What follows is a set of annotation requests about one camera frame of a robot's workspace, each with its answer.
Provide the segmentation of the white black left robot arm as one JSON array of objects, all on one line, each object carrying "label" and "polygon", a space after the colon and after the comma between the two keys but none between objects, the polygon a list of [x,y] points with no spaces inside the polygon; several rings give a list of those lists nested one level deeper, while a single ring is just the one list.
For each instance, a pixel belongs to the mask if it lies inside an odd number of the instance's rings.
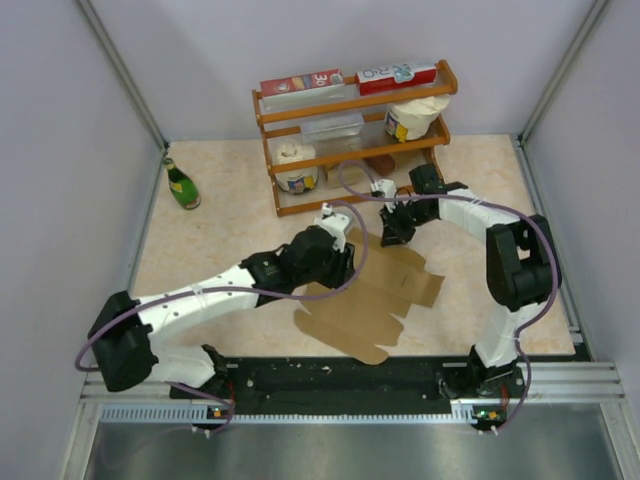
[{"label": "white black left robot arm", "polygon": [[354,257],[355,247],[344,235],[314,225],[199,283],[138,299],[126,291],[114,293],[87,335],[97,370],[110,392],[155,380],[216,396],[226,387],[227,374],[213,347],[177,346],[174,338],[217,317],[289,298],[307,284],[346,288],[355,274]]}]

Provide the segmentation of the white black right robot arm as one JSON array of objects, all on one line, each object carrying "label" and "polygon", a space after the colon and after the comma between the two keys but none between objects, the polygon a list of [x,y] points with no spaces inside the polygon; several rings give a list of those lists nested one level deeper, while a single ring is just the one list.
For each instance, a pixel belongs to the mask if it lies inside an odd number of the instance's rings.
[{"label": "white black right robot arm", "polygon": [[486,282],[494,301],[490,319],[465,367],[441,371],[438,383],[450,399],[490,395],[514,373],[523,325],[543,311],[561,284],[548,221],[541,215],[492,208],[465,184],[444,182],[431,164],[412,169],[409,177],[413,194],[407,198],[391,180],[371,185],[373,196],[384,201],[379,211],[381,244],[405,245],[418,227],[440,220],[462,228],[484,246]]}]

